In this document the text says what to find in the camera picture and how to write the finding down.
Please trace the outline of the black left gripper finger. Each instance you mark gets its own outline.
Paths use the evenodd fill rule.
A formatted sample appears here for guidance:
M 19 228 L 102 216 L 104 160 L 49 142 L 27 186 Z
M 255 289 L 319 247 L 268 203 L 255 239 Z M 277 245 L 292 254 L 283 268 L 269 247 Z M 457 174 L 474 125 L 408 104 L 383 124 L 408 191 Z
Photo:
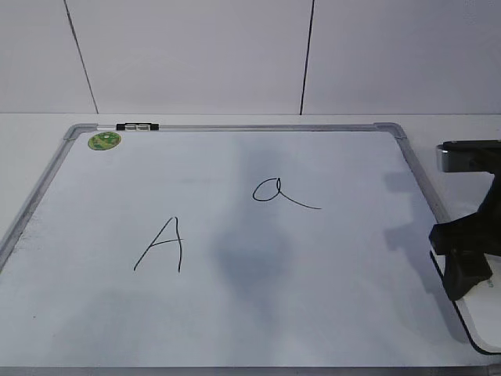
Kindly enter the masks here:
M 434 253 L 445 257 L 442 284 L 449 300 L 490 279 L 486 256 L 500 255 L 500 188 L 491 188 L 475 213 L 434 225 L 429 240 Z

